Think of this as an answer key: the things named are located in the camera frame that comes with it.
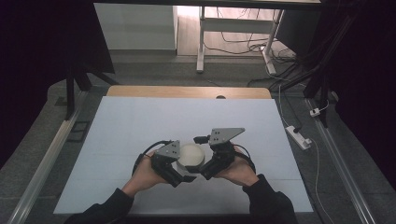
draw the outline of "gray floor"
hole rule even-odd
[[[112,52],[112,60],[116,75],[110,75],[125,85],[164,85],[164,86],[224,86],[246,87],[253,78],[266,77],[262,58],[257,54],[249,57],[220,56],[213,53],[205,58],[205,72],[197,75],[196,56],[168,54]],[[288,64],[276,64],[281,72]],[[93,87],[88,93],[81,114],[78,116],[78,128],[84,128],[92,122],[101,97],[106,95],[109,87],[97,77],[90,76]],[[268,88],[276,80],[268,78],[255,82],[251,87]],[[361,223],[360,218],[350,200],[348,193],[337,173],[327,148],[318,133],[314,119],[308,114],[302,96],[303,86],[295,86],[282,94],[284,118],[291,125],[298,125],[293,110],[304,125],[301,133],[305,137],[315,139],[318,143],[320,171],[318,177],[318,196],[323,207],[334,223]],[[272,96],[279,105],[277,92]],[[6,223],[11,216],[20,197],[29,184],[38,164],[45,155],[50,143],[62,124],[65,116],[65,82],[62,81],[49,89],[46,105],[14,155],[0,172],[0,223]],[[364,147],[339,119],[334,110],[335,100],[331,100],[328,108],[329,129],[339,146],[347,165],[369,204],[377,223],[396,223],[396,193],[385,177],[376,167]],[[84,133],[70,133],[68,141],[55,162],[49,177],[41,190],[26,223],[63,223],[66,217],[52,214],[63,191],[78,153],[82,147]],[[317,149],[312,147],[302,151],[290,139],[294,157],[298,163],[302,177],[310,195],[314,213],[297,214],[300,223],[331,223],[322,210],[316,195]]]

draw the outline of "human hand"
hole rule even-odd
[[[122,191],[129,197],[133,198],[138,191],[150,189],[160,183],[167,183],[151,168],[150,157],[153,154],[154,151],[148,154],[149,157],[144,156],[142,158],[131,179],[122,188]]]
[[[235,151],[241,152],[238,147],[234,146],[233,148]],[[248,162],[237,156],[235,156],[233,163],[228,168],[222,170],[214,177],[228,179],[236,185],[244,187],[250,187],[259,180]]]

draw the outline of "table leg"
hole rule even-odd
[[[199,8],[199,19],[200,19],[200,34],[199,34],[199,46],[198,46],[198,56],[197,56],[197,73],[204,72],[204,32],[205,32],[205,7]]]
[[[276,19],[273,24],[273,27],[272,27],[272,30],[271,30],[271,33],[270,33],[270,36],[268,37],[268,43],[262,51],[262,57],[264,57],[265,64],[267,66],[269,75],[276,74],[274,64],[272,63],[272,60],[271,60],[270,50],[271,50],[271,46],[274,42],[276,30],[279,25],[279,21],[280,21],[280,17],[282,16],[282,13],[283,13],[283,10],[280,10],[279,13],[277,14]]]

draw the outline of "metal rail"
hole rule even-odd
[[[311,102],[308,99],[305,99],[306,106],[309,109],[313,109],[315,106],[312,106]],[[332,138],[332,133],[328,128],[325,128],[322,122],[319,119],[315,119],[315,123],[317,124],[317,128],[320,132],[320,135],[326,145],[326,148],[329,151],[330,156],[332,157],[332,163],[338,171],[338,174],[341,177],[341,180],[344,183],[344,187],[348,192],[353,205],[355,206],[356,211],[358,212],[359,217],[361,218],[361,223],[364,224],[375,224],[375,218],[370,211],[370,207],[364,199],[359,186],[356,184],[355,179],[350,173],[349,168],[347,167],[347,163],[344,161],[342,154],[338,146],[335,144],[334,139]]]
[[[88,93],[85,91],[81,91],[79,93],[75,113],[71,116],[70,120],[64,120],[62,123],[61,127],[53,138],[46,155],[38,165],[38,168],[30,180],[29,185],[22,194],[20,201],[9,218],[7,222],[8,224],[24,223],[26,218],[29,216],[32,207],[35,204],[35,200],[43,188],[53,164],[58,158],[59,152],[64,145],[64,141],[66,140],[67,135],[69,135],[70,130],[72,129],[78,114],[81,111],[82,104],[84,103],[87,94]]]

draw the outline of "black sleeve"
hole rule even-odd
[[[298,223],[291,200],[282,192],[275,192],[264,175],[243,191],[250,199],[250,215],[254,223]]]
[[[116,189],[107,201],[96,203],[85,212],[71,216],[64,224],[108,223],[128,215],[133,203],[134,198]]]

